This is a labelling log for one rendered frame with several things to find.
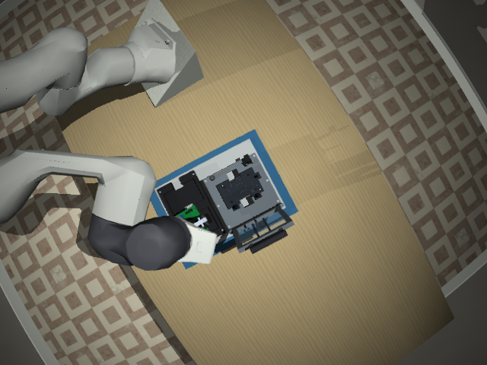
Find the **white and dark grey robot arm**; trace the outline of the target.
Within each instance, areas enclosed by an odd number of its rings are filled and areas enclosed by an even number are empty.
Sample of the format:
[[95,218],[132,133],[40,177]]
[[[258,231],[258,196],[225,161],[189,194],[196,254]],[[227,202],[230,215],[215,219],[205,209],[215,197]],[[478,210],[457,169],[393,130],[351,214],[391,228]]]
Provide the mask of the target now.
[[[175,49],[176,42],[152,18],[125,44],[89,56],[82,32],[56,27],[26,52],[0,61],[0,113],[24,106],[36,94],[40,109],[58,116],[102,89],[167,83],[175,72]],[[145,220],[158,181],[150,164],[133,156],[17,149],[0,159],[0,224],[18,213],[50,174],[97,178],[88,241],[106,260],[145,271],[178,260],[210,264],[216,233],[180,216]]]

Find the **green circuit board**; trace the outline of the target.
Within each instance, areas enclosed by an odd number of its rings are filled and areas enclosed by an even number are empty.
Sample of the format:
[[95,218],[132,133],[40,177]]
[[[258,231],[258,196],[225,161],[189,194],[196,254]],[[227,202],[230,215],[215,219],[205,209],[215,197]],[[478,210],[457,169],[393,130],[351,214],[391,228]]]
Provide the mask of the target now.
[[[194,210],[195,209],[195,210]],[[181,218],[185,218],[186,220],[188,221],[194,221],[196,220],[198,217],[200,217],[201,215],[199,214],[198,210],[196,209],[196,206],[193,205],[192,207],[190,208],[187,208],[185,211],[179,213],[178,215],[176,216],[180,216]]]

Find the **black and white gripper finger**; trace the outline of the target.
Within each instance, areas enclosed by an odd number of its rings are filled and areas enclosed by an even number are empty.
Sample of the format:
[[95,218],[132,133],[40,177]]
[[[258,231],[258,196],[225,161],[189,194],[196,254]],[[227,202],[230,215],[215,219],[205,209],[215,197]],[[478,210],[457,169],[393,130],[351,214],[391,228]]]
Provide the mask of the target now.
[[[207,219],[208,220],[207,220]],[[209,221],[209,222],[208,222]],[[212,223],[212,219],[211,217],[209,216],[209,214],[202,214],[200,217],[197,218],[197,220],[195,220],[196,223],[194,223],[196,226],[198,227],[204,227],[205,229],[208,228],[208,224],[209,223]]]

